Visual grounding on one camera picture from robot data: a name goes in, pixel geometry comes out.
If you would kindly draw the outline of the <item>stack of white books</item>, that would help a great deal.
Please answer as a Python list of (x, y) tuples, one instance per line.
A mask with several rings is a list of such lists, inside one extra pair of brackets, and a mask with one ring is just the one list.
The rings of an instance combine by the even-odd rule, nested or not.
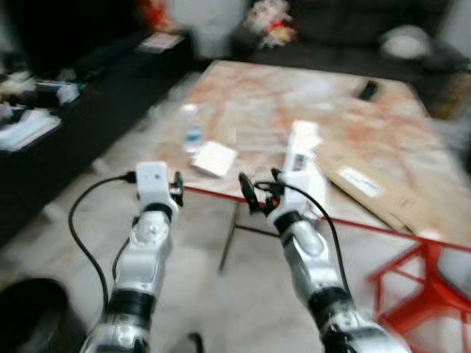
[(61, 122), (44, 109), (26, 110), (20, 121), (0, 127), (0, 151), (19, 151), (59, 127)]

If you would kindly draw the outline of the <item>flat patterned paper pad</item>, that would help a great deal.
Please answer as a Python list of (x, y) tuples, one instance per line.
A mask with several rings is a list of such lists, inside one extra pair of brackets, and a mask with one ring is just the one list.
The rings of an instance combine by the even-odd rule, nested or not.
[(150, 54), (160, 54), (162, 51), (174, 49), (174, 47), (185, 40), (183, 35), (165, 32), (156, 32), (138, 44), (139, 51)]

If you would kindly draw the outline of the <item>red figurine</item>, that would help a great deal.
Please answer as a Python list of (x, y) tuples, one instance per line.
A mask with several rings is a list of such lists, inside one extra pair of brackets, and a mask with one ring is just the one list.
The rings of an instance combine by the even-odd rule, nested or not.
[(139, 10), (148, 27), (156, 32), (175, 30), (174, 20), (169, 16), (169, 0), (138, 0)]

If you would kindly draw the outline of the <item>colourful toy bouquet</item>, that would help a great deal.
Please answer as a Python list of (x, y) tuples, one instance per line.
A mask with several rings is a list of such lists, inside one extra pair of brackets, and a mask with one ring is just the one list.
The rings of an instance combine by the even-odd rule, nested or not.
[(288, 0), (257, 0), (248, 10), (243, 26), (255, 36), (259, 49), (291, 43), (297, 38)]

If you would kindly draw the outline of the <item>black robot foot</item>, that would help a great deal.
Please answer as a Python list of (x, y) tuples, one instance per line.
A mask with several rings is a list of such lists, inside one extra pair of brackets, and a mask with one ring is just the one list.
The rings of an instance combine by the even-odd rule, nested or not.
[(205, 353), (205, 344), (202, 334), (191, 332), (186, 335), (186, 344), (184, 353)]

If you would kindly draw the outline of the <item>red metal chair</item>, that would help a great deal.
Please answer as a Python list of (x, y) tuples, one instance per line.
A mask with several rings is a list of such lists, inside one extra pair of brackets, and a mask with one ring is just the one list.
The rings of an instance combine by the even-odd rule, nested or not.
[[(462, 353), (471, 353), (471, 300), (448, 285), (439, 274), (437, 263), (444, 249), (471, 252), (468, 246), (451, 246), (431, 240), (419, 240), (417, 245), (404, 250), (396, 258), (372, 272), (368, 276), (368, 282), (375, 286), (374, 314), (380, 323), (401, 334), (413, 332), (434, 318), (457, 318), (464, 325), (461, 331)], [(401, 269), (401, 266), (414, 259), (422, 261), (423, 272), (420, 277)], [(401, 300), (390, 310), (384, 310), (383, 305), (383, 277), (386, 274), (397, 274), (413, 280), (418, 285), (417, 292), (413, 296)]]

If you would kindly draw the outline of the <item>black rubbish bin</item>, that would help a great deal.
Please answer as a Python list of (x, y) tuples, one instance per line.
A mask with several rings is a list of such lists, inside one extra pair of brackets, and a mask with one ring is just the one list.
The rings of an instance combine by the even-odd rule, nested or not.
[(25, 279), (0, 290), (0, 353), (77, 353), (82, 333), (57, 280)]

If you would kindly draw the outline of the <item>long black low bench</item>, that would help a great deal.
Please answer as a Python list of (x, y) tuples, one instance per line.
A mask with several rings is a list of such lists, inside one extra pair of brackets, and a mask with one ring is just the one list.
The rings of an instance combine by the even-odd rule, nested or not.
[(59, 127), (20, 151), (0, 151), (0, 249), (194, 68), (191, 31), (160, 53), (141, 49), (146, 38), (105, 47), (80, 97), (58, 113)]

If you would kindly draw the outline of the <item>white round cushion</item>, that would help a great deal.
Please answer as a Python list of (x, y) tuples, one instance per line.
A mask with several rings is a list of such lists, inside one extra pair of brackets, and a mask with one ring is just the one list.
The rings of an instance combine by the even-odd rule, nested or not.
[(396, 26), (380, 37), (380, 51), (397, 60), (420, 60), (433, 49), (433, 41), (419, 26)]

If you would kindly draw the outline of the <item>flattened brown cardboard box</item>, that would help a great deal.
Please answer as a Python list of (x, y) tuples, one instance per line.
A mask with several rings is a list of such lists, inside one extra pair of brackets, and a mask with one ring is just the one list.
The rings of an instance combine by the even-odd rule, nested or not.
[(320, 171), (394, 231), (418, 238), (443, 239), (427, 204), (403, 182), (381, 174), (351, 148), (322, 142), (315, 148)]

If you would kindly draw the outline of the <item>flat white box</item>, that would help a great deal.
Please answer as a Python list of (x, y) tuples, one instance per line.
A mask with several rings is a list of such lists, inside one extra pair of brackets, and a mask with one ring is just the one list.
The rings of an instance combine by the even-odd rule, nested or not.
[(224, 177), (238, 157), (238, 151), (216, 141), (206, 141), (191, 158), (191, 165), (204, 174)]

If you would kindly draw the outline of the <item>clear plastic water bottle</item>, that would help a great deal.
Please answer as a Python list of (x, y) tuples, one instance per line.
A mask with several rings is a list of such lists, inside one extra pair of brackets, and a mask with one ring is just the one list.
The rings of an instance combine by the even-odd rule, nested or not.
[(185, 138), (184, 152), (186, 154), (195, 154), (202, 145), (202, 111), (198, 104), (183, 104), (181, 107), (181, 116), (185, 120)]

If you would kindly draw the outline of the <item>long white carton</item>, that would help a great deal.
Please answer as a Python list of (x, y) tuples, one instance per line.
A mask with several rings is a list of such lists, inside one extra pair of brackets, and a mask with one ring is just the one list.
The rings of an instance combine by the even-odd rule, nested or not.
[[(319, 125), (316, 122), (294, 121), (287, 141), (286, 161), (283, 164), (282, 174), (290, 171), (307, 171), (311, 178), (307, 194), (327, 208), (330, 183), (316, 164), (315, 148), (320, 142)], [(306, 218), (318, 221), (322, 218), (322, 212), (310, 202), (310, 214)]]

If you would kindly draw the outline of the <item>marble table with red edge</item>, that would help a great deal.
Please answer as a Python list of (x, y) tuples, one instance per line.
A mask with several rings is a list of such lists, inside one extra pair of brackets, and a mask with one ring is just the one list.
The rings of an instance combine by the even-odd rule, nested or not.
[[(359, 75), (218, 60), (185, 98), (198, 115), (163, 118), (150, 159), (181, 172), (192, 190), (240, 201), (238, 175), (269, 179), (272, 168), (285, 168), (293, 123), (312, 121), (338, 156), (361, 159), (420, 203), (414, 214), (421, 238), (469, 249), (469, 181), (426, 107), (410, 85), (386, 79), (371, 100), (360, 100), (366, 82)], [(184, 145), (193, 126), (201, 127), (202, 141), (238, 154), (225, 175), (193, 168)]]

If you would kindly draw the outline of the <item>black sofa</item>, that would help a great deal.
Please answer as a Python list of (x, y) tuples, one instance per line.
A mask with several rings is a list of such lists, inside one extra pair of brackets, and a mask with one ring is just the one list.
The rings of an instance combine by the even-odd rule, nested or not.
[[(261, 37), (238, 26), (229, 37), (236, 60), (310, 68), (410, 81), (453, 73), (461, 55), (435, 38), (450, 0), (286, 0), (295, 38), (265, 49)], [(416, 26), (430, 37), (430, 51), (401, 60), (380, 50), (383, 35), (399, 26)]]

